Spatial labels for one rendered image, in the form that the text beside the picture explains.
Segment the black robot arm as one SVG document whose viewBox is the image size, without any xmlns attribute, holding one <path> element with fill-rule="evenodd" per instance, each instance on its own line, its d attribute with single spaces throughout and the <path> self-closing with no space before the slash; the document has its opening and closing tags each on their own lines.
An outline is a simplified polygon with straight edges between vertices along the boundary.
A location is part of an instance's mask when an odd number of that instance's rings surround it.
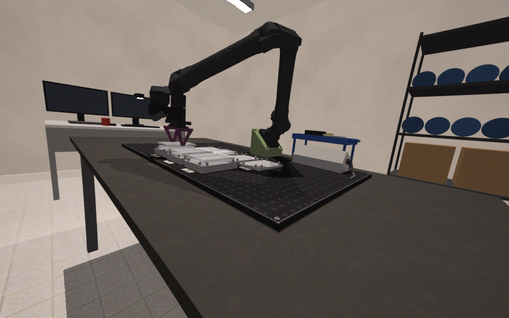
<svg viewBox="0 0 509 318">
<path fill-rule="evenodd" d="M 298 34 L 277 22 L 265 22 L 223 50 L 203 59 L 202 61 L 179 69 L 170 75 L 168 86 L 151 86 L 148 113 L 153 121 L 166 120 L 182 121 L 182 108 L 186 108 L 186 95 L 200 82 L 218 74 L 237 63 L 248 59 L 257 53 L 266 53 L 279 48 L 279 72 L 275 110 L 271 114 L 273 125 L 267 129 L 260 129 L 259 133 L 270 148 L 279 147 L 279 136 L 289 131 L 291 123 L 288 119 L 289 100 L 292 88 L 292 78 L 298 46 L 302 45 L 302 38 Z M 171 95 L 171 106 L 170 104 Z M 177 107 L 177 108 L 176 108 Z"/>
</svg>

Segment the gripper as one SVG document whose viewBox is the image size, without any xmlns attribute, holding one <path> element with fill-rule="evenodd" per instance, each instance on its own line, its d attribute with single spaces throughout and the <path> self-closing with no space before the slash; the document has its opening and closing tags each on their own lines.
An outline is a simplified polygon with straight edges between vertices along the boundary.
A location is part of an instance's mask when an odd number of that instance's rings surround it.
<svg viewBox="0 0 509 318">
<path fill-rule="evenodd" d="M 182 107 L 180 107 L 182 108 Z M 180 140 L 181 146 L 185 146 L 188 137 L 191 135 L 194 129 L 186 127 L 187 125 L 191 125 L 191 122 L 186 122 L 186 108 L 182 108 L 182 121 L 173 121 L 173 120 L 164 120 L 165 123 L 170 123 L 168 125 L 163 125 L 164 130 L 166 131 L 168 137 L 170 138 L 171 143 L 175 143 L 176 137 L 178 136 Z M 169 129 L 176 130 L 174 133 L 174 138 L 172 139 Z M 187 132 L 184 142 L 182 141 L 181 132 Z"/>
</svg>

